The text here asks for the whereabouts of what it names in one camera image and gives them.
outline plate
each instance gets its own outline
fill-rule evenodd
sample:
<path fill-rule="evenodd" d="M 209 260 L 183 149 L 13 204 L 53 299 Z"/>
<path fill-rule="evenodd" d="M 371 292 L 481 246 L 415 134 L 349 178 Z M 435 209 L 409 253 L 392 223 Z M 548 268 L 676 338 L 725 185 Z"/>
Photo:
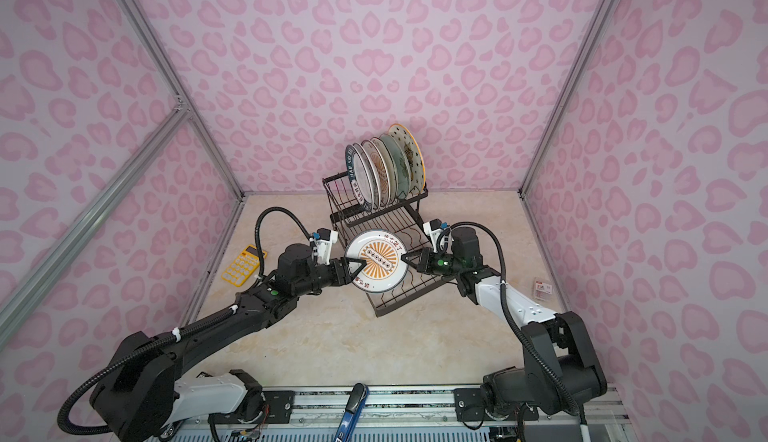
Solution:
<path fill-rule="evenodd" d="M 366 152 L 360 144 L 352 144 L 346 147 L 344 156 L 346 162 L 346 174 L 350 178 L 350 185 L 355 198 L 366 210 L 370 212 L 374 206 L 379 205 L 379 191 L 376 181 L 373 179 L 373 170 L 368 162 Z"/>
<path fill-rule="evenodd" d="M 408 197 L 408 191 L 411 189 L 411 168 L 408 166 L 406 154 L 400 149 L 397 141 L 389 134 L 381 134 L 379 137 L 392 158 L 392 164 L 395 166 L 395 180 L 397 188 L 395 190 L 396 198 Z"/>
<path fill-rule="evenodd" d="M 378 229 L 360 232 L 346 246 L 347 257 L 366 261 L 365 268 L 352 283 L 375 294 L 394 289 L 408 272 L 408 265 L 400 260 L 405 253 L 406 246 L 391 232 Z"/>
<path fill-rule="evenodd" d="M 392 157 L 389 155 L 389 150 L 384 145 L 379 137 L 373 137 L 371 139 L 376 150 L 379 151 L 379 155 L 384 162 L 384 169 L 386 170 L 386 178 L 389 182 L 389 199 L 387 203 L 395 200 L 395 192 L 397 191 L 397 171 L 395 170 L 395 163 L 392 161 Z"/>
<path fill-rule="evenodd" d="M 389 135 L 397 141 L 397 144 L 406 154 L 408 165 L 411 168 L 411 186 L 408 193 L 414 196 L 420 194 L 426 184 L 426 170 L 424 169 L 422 152 L 418 149 L 416 139 L 414 139 L 411 131 L 400 124 L 392 124 L 389 127 Z"/>
<path fill-rule="evenodd" d="M 360 145 L 366 151 L 373 169 L 373 178 L 376 179 L 376 187 L 379 189 L 379 207 L 386 206 L 389 202 L 389 176 L 382 155 L 370 140 L 363 140 Z"/>

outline aluminum frame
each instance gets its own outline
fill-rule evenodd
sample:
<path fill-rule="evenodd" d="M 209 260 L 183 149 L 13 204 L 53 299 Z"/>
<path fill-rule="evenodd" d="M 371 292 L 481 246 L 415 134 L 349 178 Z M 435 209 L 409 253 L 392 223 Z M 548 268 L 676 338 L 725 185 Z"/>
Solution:
<path fill-rule="evenodd" d="M 139 39 L 144 44 L 144 47 L 147 49 L 149 58 L 151 58 L 154 64 L 157 66 L 160 74 L 163 77 L 163 80 L 170 88 L 170 91 L 175 94 L 176 99 L 179 102 L 184 103 L 190 108 L 190 111 L 192 111 L 192 127 L 196 131 L 197 136 L 202 141 L 206 152 L 208 152 L 208 155 L 214 161 L 214 165 L 216 168 L 218 168 L 222 177 L 226 180 L 226 184 L 229 186 L 232 193 L 235 194 L 236 198 L 242 199 L 243 188 L 237 181 L 234 172 L 232 172 L 232 168 L 230 168 L 229 164 L 226 162 L 224 154 L 216 145 L 214 138 L 206 128 L 200 111 L 197 109 L 194 100 L 192 97 L 190 97 L 190 94 L 187 92 L 187 89 L 181 82 L 181 78 L 179 78 L 173 63 L 170 62 L 170 58 L 168 57 L 165 48 L 163 48 L 163 45 L 160 42 L 160 38 L 154 32 L 154 29 L 152 28 L 152 25 L 150 25 L 148 18 L 144 13 L 144 10 L 141 8 L 138 0 L 116 1 L 122 9 L 123 14 L 125 14 L 128 18 L 128 21 L 134 28 L 134 31 L 138 35 Z"/>
<path fill-rule="evenodd" d="M 214 280 L 216 279 L 216 273 L 219 270 L 219 266 L 221 266 L 221 261 L 224 259 L 226 247 L 230 244 L 232 235 L 235 232 L 235 227 L 237 227 L 240 216 L 243 214 L 246 199 L 247 198 L 243 198 L 242 200 L 235 201 L 235 207 L 232 209 L 232 213 L 230 214 L 229 219 L 226 221 L 224 232 L 221 233 L 221 236 L 219 236 L 219 241 L 216 243 L 213 257 L 211 257 L 208 261 L 205 272 L 203 272 L 203 276 L 200 278 L 200 285 L 198 285 L 195 293 L 192 294 L 192 299 L 187 305 L 187 310 L 184 312 L 184 315 L 181 318 L 182 326 L 197 320 L 197 315 L 200 313 L 200 309 L 202 309 L 203 303 L 205 303 L 205 299 L 208 296 L 210 286 L 214 283 Z"/>
<path fill-rule="evenodd" d="M 584 73 L 587 72 L 589 61 L 598 48 L 600 39 L 602 38 L 605 29 L 608 27 L 610 18 L 616 11 L 618 3 L 619 0 L 600 0 L 598 2 L 598 6 L 592 15 L 587 31 L 584 34 L 583 41 L 579 46 L 576 59 L 565 78 L 563 89 L 558 94 L 558 99 L 555 102 L 552 115 L 550 116 L 549 121 L 547 121 L 547 128 L 544 130 L 542 139 L 536 147 L 531 166 L 528 168 L 528 171 L 523 178 L 519 191 L 521 197 L 525 197 L 530 191 L 531 186 L 536 179 L 536 175 L 542 166 L 544 156 L 547 154 L 547 150 L 549 150 L 549 147 L 552 144 L 554 133 L 562 123 L 566 109 L 571 103 L 573 95 L 576 93 L 576 89 L 578 88 L 578 84 L 581 82 Z"/>
<path fill-rule="evenodd" d="M 82 211 L 29 274 L 19 281 L 11 299 L 0 310 L 0 351 L 58 282 L 63 271 L 76 259 L 104 224 L 113 210 L 146 172 L 158 154 L 174 137 L 184 121 L 191 121 L 189 110 L 179 104 L 160 124 L 152 137 L 125 163 L 104 190 Z"/>
<path fill-rule="evenodd" d="M 482 441 L 488 440 L 490 427 L 515 426 L 513 421 L 487 418 L 483 428 L 472 432 L 457 420 L 454 405 L 456 399 L 452 391 L 457 388 L 477 389 L 478 387 L 476 384 L 369 386 L 369 397 L 355 428 L 355 440 L 365 442 Z M 254 438 L 262 442 L 264 440 L 332 442 L 334 429 L 339 427 L 351 389 L 349 386 L 264 388 L 264 390 L 292 390 L 296 395 L 293 399 L 290 421 L 287 424 L 268 424 L 262 429 L 261 437 Z M 627 409 L 622 404 L 613 384 L 608 385 L 608 392 L 605 395 L 587 402 L 584 405 L 584 411 L 590 425 L 602 426 L 610 440 L 637 442 Z M 187 419 L 178 429 L 177 440 L 196 440 L 197 442 L 210 440 L 210 429 L 203 422 L 205 417 Z M 526 421 L 526 427 L 536 427 L 540 430 L 551 430 L 563 426 L 578 426 L 578 418 L 567 415 L 565 412 L 547 416 L 539 411 L 539 420 Z M 220 424 L 216 431 L 224 440 L 232 430 L 251 428 L 253 428 L 252 424 Z M 418 432 L 422 436 L 402 436 L 403 432 L 411 431 Z M 393 437 L 394 433 L 400 433 L 401 437 Z"/>
<path fill-rule="evenodd" d="M 560 287 L 560 283 L 558 282 L 558 273 L 555 270 L 555 264 L 554 264 L 554 258 L 552 257 L 552 254 L 549 252 L 549 249 L 544 244 L 544 240 L 542 238 L 542 231 L 538 226 L 538 223 L 536 222 L 536 218 L 533 217 L 533 212 L 531 211 L 531 207 L 528 206 L 528 200 L 524 197 L 520 198 L 520 204 L 523 206 L 523 212 L 525 213 L 525 218 L 528 220 L 528 225 L 531 227 L 531 232 L 533 233 L 534 238 L 536 239 L 536 245 L 538 245 L 538 251 L 542 255 L 542 258 L 544 260 L 544 265 L 547 267 L 547 274 L 549 274 L 549 280 L 551 280 L 554 283 L 554 288 L 556 291 L 556 295 L 558 296 L 558 301 L 560 302 L 560 306 L 563 308 L 564 312 L 571 310 L 571 299 L 568 298 L 568 293 L 562 290 Z"/>

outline black cable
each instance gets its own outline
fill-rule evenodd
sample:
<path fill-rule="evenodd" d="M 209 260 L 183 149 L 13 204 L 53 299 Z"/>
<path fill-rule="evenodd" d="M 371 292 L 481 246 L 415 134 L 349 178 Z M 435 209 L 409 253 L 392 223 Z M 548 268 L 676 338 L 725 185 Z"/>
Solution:
<path fill-rule="evenodd" d="M 540 355 L 540 353 L 536 350 L 536 347 L 533 346 L 530 340 L 528 340 L 527 337 L 525 337 L 525 334 L 520 329 L 520 327 L 517 325 L 517 323 L 512 318 L 512 314 L 509 311 L 509 305 L 507 304 L 507 284 L 506 284 L 506 275 L 507 275 L 507 267 L 504 263 L 504 254 L 502 252 L 502 244 L 498 241 L 498 238 L 496 235 L 487 227 L 477 224 L 476 222 L 456 222 L 456 224 L 451 225 L 451 228 L 459 227 L 459 226 L 473 226 L 480 228 L 483 230 L 486 234 L 491 236 L 491 239 L 493 239 L 494 244 L 496 245 L 496 251 L 498 252 L 498 265 L 499 265 L 499 272 L 501 274 L 501 303 L 502 303 L 502 311 L 504 312 L 504 318 L 507 319 L 507 324 L 509 324 L 509 327 L 512 329 L 512 332 L 514 332 L 515 337 L 518 338 L 520 343 L 522 344 L 525 351 L 527 351 L 534 360 L 542 367 L 542 370 L 544 373 L 549 377 L 549 379 L 554 384 L 555 388 L 558 390 L 560 395 L 563 399 L 568 403 L 568 410 L 571 415 L 583 415 L 583 411 L 579 409 L 579 405 L 576 402 L 576 399 L 574 399 L 573 395 L 568 391 L 568 388 L 565 387 L 565 384 L 563 384 L 563 381 L 558 377 L 558 375 L 552 370 L 551 367 L 549 367 L 549 364 L 545 362 Z"/>
<path fill-rule="evenodd" d="M 259 218 L 256 220 L 256 226 L 254 226 L 254 240 L 256 242 L 255 244 L 256 252 L 258 252 L 256 256 L 259 258 L 259 277 L 258 277 L 259 280 L 261 280 L 264 277 L 264 254 L 261 251 L 261 237 L 259 236 L 259 230 L 261 230 L 261 221 L 263 221 L 264 217 L 266 217 L 266 215 L 269 214 L 270 212 L 282 212 L 283 214 L 286 214 L 287 216 L 291 217 L 293 221 L 301 229 L 301 232 L 304 235 L 304 240 L 308 240 L 310 238 L 310 233 L 306 231 L 306 228 L 304 228 L 304 225 L 301 223 L 301 220 L 299 220 L 298 217 L 294 216 L 292 211 L 284 207 L 265 208 L 264 211 L 261 214 L 259 214 Z"/>
<path fill-rule="evenodd" d="M 448 251 L 448 243 L 450 242 L 451 239 L 447 238 L 446 236 L 450 233 L 451 233 L 451 228 L 446 227 L 442 230 L 442 232 L 440 232 L 440 235 L 437 237 L 437 249 L 438 249 L 437 256 L 438 257 L 442 257 Z M 445 245 L 442 245 L 443 238 L 446 239 Z"/>
<path fill-rule="evenodd" d="M 223 320 L 227 319 L 229 316 L 234 314 L 234 310 L 227 310 L 226 312 L 222 312 L 221 314 L 217 315 L 214 318 L 210 319 L 203 319 L 201 321 L 193 322 L 192 324 L 187 325 L 187 327 L 182 327 L 179 329 L 180 336 L 182 338 L 189 337 L 192 334 L 196 334 L 197 332 L 203 331 L 209 327 L 213 327 L 214 325 L 218 324 L 219 322 L 222 322 Z M 96 434 L 108 434 L 112 430 L 109 428 L 108 425 L 99 425 L 99 426 L 92 426 L 92 427 L 85 427 L 82 425 L 77 425 L 72 423 L 72 421 L 69 419 L 69 413 L 72 410 L 72 407 L 74 407 L 75 402 L 77 402 L 83 395 L 85 395 L 86 392 L 88 392 L 89 389 L 91 389 L 93 386 L 98 384 L 98 382 L 108 375 L 110 375 L 112 372 L 118 370 L 119 368 L 123 367 L 127 363 L 136 360 L 140 357 L 145 356 L 146 354 L 156 351 L 160 348 L 167 347 L 168 345 L 175 344 L 177 341 L 176 336 L 173 334 L 168 334 L 163 338 L 155 339 L 154 341 L 149 342 L 148 344 L 139 347 L 135 351 L 131 352 L 130 354 L 126 355 L 122 359 L 118 360 L 114 364 L 101 369 L 99 372 L 96 373 L 93 377 L 86 380 L 80 387 L 75 389 L 74 392 L 72 392 L 72 395 L 70 395 L 62 404 L 62 408 L 58 411 L 58 416 L 56 417 L 56 423 L 58 424 L 58 427 L 62 429 L 67 434 L 72 435 L 96 435 Z"/>
<path fill-rule="evenodd" d="M 518 442 L 525 442 L 525 407 L 522 405 L 518 407 L 515 421 L 517 427 L 514 428 L 514 434 L 518 436 Z"/>
<path fill-rule="evenodd" d="M 558 390 L 558 393 L 562 396 L 563 399 L 568 403 L 568 408 L 570 410 L 571 415 L 577 415 L 580 414 L 578 403 L 576 402 L 576 399 L 574 399 L 573 395 L 571 395 L 571 392 L 568 391 L 568 388 L 565 387 L 565 384 L 563 384 L 562 379 L 558 377 L 558 375 L 552 370 L 551 367 L 549 367 L 549 364 L 547 364 L 543 359 L 540 353 L 536 350 L 536 348 L 533 346 L 530 340 L 528 340 L 527 337 L 525 337 L 525 334 L 522 330 L 520 330 L 520 327 L 518 326 L 517 322 L 514 321 L 512 318 L 512 314 L 509 312 L 509 304 L 507 304 L 507 287 L 506 283 L 502 283 L 501 286 L 501 292 L 502 292 L 502 312 L 504 312 L 504 318 L 507 319 L 507 324 L 509 324 L 509 327 L 514 332 L 514 335 L 517 336 L 520 343 L 523 345 L 523 348 L 525 351 L 527 351 L 531 357 L 533 357 L 534 360 L 536 360 L 536 363 L 539 364 L 542 367 L 542 370 L 544 373 L 549 377 L 549 379 L 554 384 L 555 388 Z"/>
<path fill-rule="evenodd" d="M 485 406 L 483 406 L 483 405 L 473 405 L 471 407 L 466 407 L 466 408 L 464 408 L 464 410 L 462 410 L 462 412 L 460 413 L 460 415 L 458 417 L 462 418 L 464 413 L 467 410 L 469 410 L 469 409 L 480 409 L 480 414 L 481 414 L 480 415 L 480 424 L 472 426 L 472 425 L 467 424 L 464 420 L 462 420 L 462 424 L 464 424 L 464 427 L 466 427 L 466 428 L 468 428 L 470 430 L 480 430 L 480 428 L 482 428 L 482 425 L 485 423 Z"/>
<path fill-rule="evenodd" d="M 214 423 L 214 415 L 209 414 L 208 415 L 208 427 L 210 428 L 210 436 L 214 439 L 214 442 L 221 442 L 221 439 L 219 438 L 219 433 L 216 432 L 216 424 Z"/>

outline yellow calculator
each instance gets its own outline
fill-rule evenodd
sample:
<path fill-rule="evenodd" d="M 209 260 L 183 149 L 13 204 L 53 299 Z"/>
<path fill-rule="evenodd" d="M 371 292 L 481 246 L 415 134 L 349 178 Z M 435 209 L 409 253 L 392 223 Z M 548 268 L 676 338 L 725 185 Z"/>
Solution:
<path fill-rule="evenodd" d="M 256 247 L 248 245 L 221 274 L 221 278 L 236 287 L 241 286 L 259 268 L 258 254 Z"/>

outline black metal dish rack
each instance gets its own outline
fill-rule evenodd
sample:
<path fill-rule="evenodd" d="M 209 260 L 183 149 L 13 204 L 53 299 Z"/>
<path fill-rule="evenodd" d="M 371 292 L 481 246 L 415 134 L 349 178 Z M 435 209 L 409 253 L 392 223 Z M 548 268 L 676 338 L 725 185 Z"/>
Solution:
<path fill-rule="evenodd" d="M 374 229 L 383 229 L 395 234 L 409 252 L 428 246 L 429 240 L 422 230 L 424 221 L 418 214 L 421 200 L 429 195 L 427 188 L 417 196 L 395 200 L 379 210 L 365 212 L 352 193 L 346 172 L 324 178 L 322 185 L 328 194 L 333 229 L 338 231 L 344 247 L 360 232 Z M 368 294 L 368 299 L 376 316 L 381 317 L 445 283 L 440 277 L 419 274 L 409 268 L 401 284 L 391 291 Z"/>

